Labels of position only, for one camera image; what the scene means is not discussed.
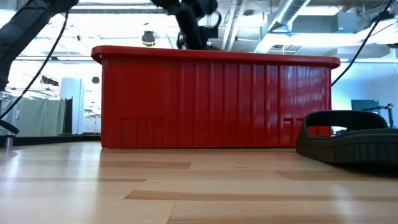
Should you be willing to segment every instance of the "red plastic bin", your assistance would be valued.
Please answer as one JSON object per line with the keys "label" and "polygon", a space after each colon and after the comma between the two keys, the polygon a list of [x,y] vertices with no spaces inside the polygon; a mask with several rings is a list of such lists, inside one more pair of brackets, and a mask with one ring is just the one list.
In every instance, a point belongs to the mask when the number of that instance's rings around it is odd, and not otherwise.
{"label": "red plastic bin", "polygon": [[[292,147],[331,108],[333,57],[99,46],[108,149]],[[330,128],[315,132],[330,135]]]}

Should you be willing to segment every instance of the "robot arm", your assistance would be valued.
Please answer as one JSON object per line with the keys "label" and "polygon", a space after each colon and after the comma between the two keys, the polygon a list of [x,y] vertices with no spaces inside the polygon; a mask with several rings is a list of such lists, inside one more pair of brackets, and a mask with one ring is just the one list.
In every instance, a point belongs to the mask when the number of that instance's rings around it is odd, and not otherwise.
{"label": "robot arm", "polygon": [[78,0],[29,0],[0,29],[0,91],[8,84],[11,63],[49,23],[50,19],[66,12]]}
{"label": "robot arm", "polygon": [[[181,39],[177,45],[191,50],[209,50],[207,40],[218,36],[218,25],[201,27],[198,20],[214,13],[217,0],[151,0],[175,15],[180,26]],[[66,12],[78,4],[79,0],[29,0],[12,19],[0,29],[0,91],[8,84],[11,63],[49,23],[49,20],[61,12]]]}

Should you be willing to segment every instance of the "curtain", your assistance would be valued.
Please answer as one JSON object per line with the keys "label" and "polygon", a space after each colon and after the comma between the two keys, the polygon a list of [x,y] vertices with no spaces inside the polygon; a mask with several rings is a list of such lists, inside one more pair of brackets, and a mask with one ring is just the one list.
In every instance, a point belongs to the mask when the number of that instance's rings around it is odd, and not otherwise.
{"label": "curtain", "polygon": [[62,134],[65,101],[23,99],[19,113],[18,137]]}

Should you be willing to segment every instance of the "wooden floor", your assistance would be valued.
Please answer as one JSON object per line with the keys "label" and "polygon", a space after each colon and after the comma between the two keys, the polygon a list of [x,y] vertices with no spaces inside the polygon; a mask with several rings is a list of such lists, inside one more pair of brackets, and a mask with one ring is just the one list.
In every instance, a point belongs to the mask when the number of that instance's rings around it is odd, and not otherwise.
{"label": "wooden floor", "polygon": [[286,149],[0,152],[1,224],[398,223],[398,181]]}

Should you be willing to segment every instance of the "bin rim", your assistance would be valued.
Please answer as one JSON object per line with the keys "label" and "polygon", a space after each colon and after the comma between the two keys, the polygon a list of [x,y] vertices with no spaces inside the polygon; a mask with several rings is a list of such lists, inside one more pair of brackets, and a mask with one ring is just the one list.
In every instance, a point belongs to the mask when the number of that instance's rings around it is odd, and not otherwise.
{"label": "bin rim", "polygon": [[98,63],[102,63],[102,59],[104,57],[108,58],[112,56],[180,58],[184,60],[210,60],[212,62],[328,67],[331,69],[338,68],[340,66],[339,58],[328,56],[255,54],[210,50],[176,50],[113,45],[97,46],[91,51],[91,57]]}

